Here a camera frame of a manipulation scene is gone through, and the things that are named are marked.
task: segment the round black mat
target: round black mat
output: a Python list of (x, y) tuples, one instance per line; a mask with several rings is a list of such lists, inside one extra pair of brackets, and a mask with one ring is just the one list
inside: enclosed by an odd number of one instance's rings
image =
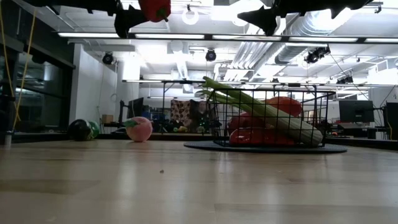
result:
[(195, 141), (184, 143), (185, 147), (228, 152), (325, 154), (346, 152), (346, 146), (325, 145), (325, 147), (223, 147), (213, 141)]

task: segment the wire basket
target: wire basket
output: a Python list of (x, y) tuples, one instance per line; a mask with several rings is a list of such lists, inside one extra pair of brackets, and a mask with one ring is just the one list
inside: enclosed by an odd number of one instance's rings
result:
[(316, 86), (213, 90), (208, 98), (210, 133), (224, 147), (323, 147), (328, 100), (334, 94)]

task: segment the wooden floor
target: wooden floor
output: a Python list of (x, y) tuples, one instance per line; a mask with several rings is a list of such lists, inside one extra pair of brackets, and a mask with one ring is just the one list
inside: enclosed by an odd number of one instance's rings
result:
[(97, 140), (0, 150), (0, 223), (398, 223), (398, 154)]

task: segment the red bell pepper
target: red bell pepper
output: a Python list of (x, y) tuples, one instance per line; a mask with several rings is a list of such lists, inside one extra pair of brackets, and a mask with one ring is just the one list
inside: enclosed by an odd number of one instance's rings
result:
[(250, 113), (241, 113), (239, 116), (233, 116), (228, 125), (228, 133), (231, 134), (238, 128), (250, 128), (265, 126), (264, 120), (259, 117), (252, 117)]
[(169, 21), (167, 18), (171, 14), (170, 0), (138, 0), (138, 3), (149, 21)]
[(266, 100), (266, 103), (295, 117), (302, 112), (301, 103), (290, 97), (277, 96)]
[(239, 128), (230, 135), (229, 144), (233, 146), (239, 144), (291, 146), (294, 144), (294, 141), (275, 129)]

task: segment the camera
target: camera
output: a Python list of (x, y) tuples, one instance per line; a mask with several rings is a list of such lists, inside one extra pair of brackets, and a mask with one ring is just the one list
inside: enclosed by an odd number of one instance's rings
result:
[(102, 58), (102, 62), (105, 65), (112, 65), (113, 60), (114, 60), (114, 58), (113, 58), (112, 52), (106, 52), (105, 56)]
[(217, 54), (214, 49), (208, 49), (206, 54), (206, 61), (213, 62), (217, 58)]

